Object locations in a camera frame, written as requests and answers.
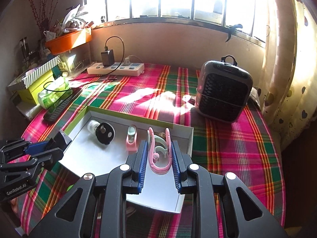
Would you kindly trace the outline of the pink clip with green pad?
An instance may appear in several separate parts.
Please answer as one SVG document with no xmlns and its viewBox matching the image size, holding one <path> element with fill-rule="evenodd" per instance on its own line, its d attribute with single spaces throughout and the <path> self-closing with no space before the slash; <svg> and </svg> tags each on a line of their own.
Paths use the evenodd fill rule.
<svg viewBox="0 0 317 238">
<path fill-rule="evenodd" d="M 126 149 L 129 153 L 134 153 L 137 151 L 137 127 L 135 125 L 130 125 L 128 127 Z"/>
</svg>

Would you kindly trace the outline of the black round disc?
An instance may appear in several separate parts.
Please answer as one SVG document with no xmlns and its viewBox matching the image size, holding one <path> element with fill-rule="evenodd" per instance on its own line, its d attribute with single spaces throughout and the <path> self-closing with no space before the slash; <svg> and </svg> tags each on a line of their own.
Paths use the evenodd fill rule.
<svg viewBox="0 0 317 238">
<path fill-rule="evenodd" d="M 115 138 L 115 129 L 109 123 L 101 123 L 95 133 L 98 141 L 104 145 L 109 145 Z"/>
</svg>

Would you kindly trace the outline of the white tape roll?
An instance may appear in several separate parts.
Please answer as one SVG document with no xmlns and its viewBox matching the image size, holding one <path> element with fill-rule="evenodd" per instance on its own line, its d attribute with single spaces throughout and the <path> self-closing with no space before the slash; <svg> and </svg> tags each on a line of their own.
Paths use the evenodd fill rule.
<svg viewBox="0 0 317 238">
<path fill-rule="evenodd" d="M 90 120 L 87 124 L 87 129 L 90 133 L 96 134 L 96 130 L 99 127 L 100 123 L 96 120 Z"/>
</svg>

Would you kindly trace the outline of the brown walnut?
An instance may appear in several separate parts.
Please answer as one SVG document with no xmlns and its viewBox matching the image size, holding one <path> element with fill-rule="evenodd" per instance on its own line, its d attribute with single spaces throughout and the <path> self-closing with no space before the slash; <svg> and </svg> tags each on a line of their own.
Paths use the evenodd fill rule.
<svg viewBox="0 0 317 238">
<path fill-rule="evenodd" d="M 158 135 L 159 135 L 159 137 L 165 139 L 165 132 L 160 132 Z"/>
</svg>

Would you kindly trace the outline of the green white shallow box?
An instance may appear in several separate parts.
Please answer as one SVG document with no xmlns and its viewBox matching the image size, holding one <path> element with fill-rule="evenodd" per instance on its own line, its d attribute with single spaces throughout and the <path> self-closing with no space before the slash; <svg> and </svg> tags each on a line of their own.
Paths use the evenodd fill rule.
<svg viewBox="0 0 317 238">
<path fill-rule="evenodd" d="M 113 126 L 115 138 L 109 145 L 100 143 L 96 135 L 89 132 L 88 123 L 92 120 Z M 130 125 L 137 128 L 138 142 L 147 138 L 149 127 L 152 127 L 156 134 L 169 128 L 171 138 L 178 142 L 181 152 L 192 154 L 192 127 L 87 106 L 64 130 L 72 142 L 65 150 L 61 164 L 78 177 L 86 173 L 95 176 L 108 174 L 127 160 L 126 138 Z M 157 175 L 147 167 L 141 193 L 127 195 L 127 201 L 151 209 L 180 213 L 184 196 L 177 192 L 171 170 L 165 175 Z"/>
</svg>

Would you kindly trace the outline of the black tablet phone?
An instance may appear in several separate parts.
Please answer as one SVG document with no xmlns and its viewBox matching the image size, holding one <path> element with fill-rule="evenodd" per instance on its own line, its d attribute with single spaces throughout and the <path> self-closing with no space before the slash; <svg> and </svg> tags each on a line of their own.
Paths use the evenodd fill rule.
<svg viewBox="0 0 317 238">
<path fill-rule="evenodd" d="M 55 123 L 72 102 L 82 93 L 82 88 L 72 88 L 66 92 L 47 110 L 43 120 L 48 124 Z"/>
</svg>

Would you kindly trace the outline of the yellow green box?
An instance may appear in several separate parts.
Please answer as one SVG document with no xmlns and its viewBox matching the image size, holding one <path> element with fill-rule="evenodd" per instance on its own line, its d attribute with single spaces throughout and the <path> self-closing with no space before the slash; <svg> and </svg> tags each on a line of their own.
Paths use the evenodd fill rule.
<svg viewBox="0 0 317 238">
<path fill-rule="evenodd" d="M 19 88 L 17 93 L 22 101 L 37 105 L 39 104 L 38 93 L 42 92 L 45 83 L 53 80 L 54 77 L 51 70 L 36 80 L 35 77 L 27 76 L 21 81 L 24 84 L 24 88 Z"/>
</svg>

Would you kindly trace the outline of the striped white box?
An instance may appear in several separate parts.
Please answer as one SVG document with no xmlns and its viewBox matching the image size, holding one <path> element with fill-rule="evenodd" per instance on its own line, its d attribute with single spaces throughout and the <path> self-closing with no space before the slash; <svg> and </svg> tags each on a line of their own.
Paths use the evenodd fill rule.
<svg viewBox="0 0 317 238">
<path fill-rule="evenodd" d="M 9 91 L 18 91 L 23 89 L 28 89 L 33 83 L 40 79 L 40 77 L 44 76 L 47 72 L 49 72 L 52 68 L 57 66 L 61 62 L 60 56 L 56 56 L 51 60 L 47 61 L 40 67 L 37 67 L 31 73 L 25 75 L 22 74 L 19 77 L 15 78 L 8 86 Z"/>
</svg>

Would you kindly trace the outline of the plaid pink green bedsheet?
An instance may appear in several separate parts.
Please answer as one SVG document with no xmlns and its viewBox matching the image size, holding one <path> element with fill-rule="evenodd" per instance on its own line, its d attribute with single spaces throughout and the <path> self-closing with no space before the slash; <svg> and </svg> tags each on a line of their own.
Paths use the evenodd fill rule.
<svg viewBox="0 0 317 238">
<path fill-rule="evenodd" d="M 195 97 L 198 77 L 198 70 L 145 64 L 145 72 L 139 77 L 118 78 L 112 83 L 96 77 L 81 80 L 94 83 L 83 87 L 62 118 L 48 126 L 42 120 L 45 112 L 40 112 L 23 138 L 36 142 L 54 136 L 53 132 L 64 130 L 86 106 L 191 126 L 193 162 L 215 174 L 235 173 L 284 226 L 286 198 L 281 160 L 260 110 L 251 100 L 232 124 L 202 117 L 185 101 L 186 95 Z M 38 186 L 18 197 L 15 204 L 20 226 L 27 235 L 78 179 L 59 163 L 52 171 L 42 170 Z M 180 214 L 137 209 L 127 219 L 127 237 L 190 237 L 191 215 L 191 196 L 186 196 Z"/>
</svg>

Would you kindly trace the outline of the green tissue pack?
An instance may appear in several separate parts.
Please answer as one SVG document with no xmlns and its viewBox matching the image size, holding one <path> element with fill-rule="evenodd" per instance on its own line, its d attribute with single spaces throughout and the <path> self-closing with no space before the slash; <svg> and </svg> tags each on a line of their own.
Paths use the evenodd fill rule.
<svg viewBox="0 0 317 238">
<path fill-rule="evenodd" d="M 70 90 L 69 82 L 65 77 L 48 81 L 38 93 L 38 102 L 42 108 L 48 109 L 68 90 Z"/>
</svg>

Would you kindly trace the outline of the grey portable space heater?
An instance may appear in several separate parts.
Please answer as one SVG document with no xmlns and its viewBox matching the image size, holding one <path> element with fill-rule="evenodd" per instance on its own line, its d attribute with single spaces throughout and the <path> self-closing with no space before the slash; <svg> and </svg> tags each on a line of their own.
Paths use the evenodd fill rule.
<svg viewBox="0 0 317 238">
<path fill-rule="evenodd" d="M 252 76 L 238 67 L 232 55 L 207 61 L 199 73 L 195 109 L 207 118 L 233 123 L 246 106 L 252 87 Z"/>
</svg>

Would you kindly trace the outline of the white power strip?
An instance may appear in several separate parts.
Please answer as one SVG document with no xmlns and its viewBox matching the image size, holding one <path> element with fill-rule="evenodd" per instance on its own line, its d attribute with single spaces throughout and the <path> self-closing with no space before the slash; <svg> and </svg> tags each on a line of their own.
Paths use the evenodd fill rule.
<svg viewBox="0 0 317 238">
<path fill-rule="evenodd" d="M 145 70 L 144 63 L 130 63 L 126 66 L 119 62 L 111 66 L 103 66 L 102 63 L 95 63 L 87 69 L 91 75 L 116 75 L 116 76 L 140 76 Z"/>
</svg>

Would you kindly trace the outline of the black charger adapter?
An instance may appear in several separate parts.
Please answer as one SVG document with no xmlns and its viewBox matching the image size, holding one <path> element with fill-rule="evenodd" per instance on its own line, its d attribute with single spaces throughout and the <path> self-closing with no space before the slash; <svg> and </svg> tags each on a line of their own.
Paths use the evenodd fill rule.
<svg viewBox="0 0 317 238">
<path fill-rule="evenodd" d="M 115 63 L 115 57 L 112 49 L 105 46 L 105 51 L 101 53 L 102 64 L 104 67 L 112 66 Z"/>
</svg>

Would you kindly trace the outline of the heart pattern curtain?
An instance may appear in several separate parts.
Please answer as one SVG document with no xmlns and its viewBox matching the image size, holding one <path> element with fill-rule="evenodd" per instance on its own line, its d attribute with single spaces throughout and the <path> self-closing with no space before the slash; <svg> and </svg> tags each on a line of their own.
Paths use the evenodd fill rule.
<svg viewBox="0 0 317 238">
<path fill-rule="evenodd" d="M 316 12 L 308 0 L 268 3 L 258 85 L 262 115 L 285 149 L 316 120 Z"/>
</svg>

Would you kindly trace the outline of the red flower branches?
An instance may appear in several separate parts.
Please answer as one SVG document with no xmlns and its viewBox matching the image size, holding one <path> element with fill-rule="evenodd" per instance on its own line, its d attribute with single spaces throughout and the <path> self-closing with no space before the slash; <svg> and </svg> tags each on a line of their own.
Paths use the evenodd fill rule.
<svg viewBox="0 0 317 238">
<path fill-rule="evenodd" d="M 41 38 L 43 39 L 44 31 L 51 28 L 51 22 L 59 0 L 28 0 L 35 19 L 36 26 L 39 29 Z"/>
</svg>

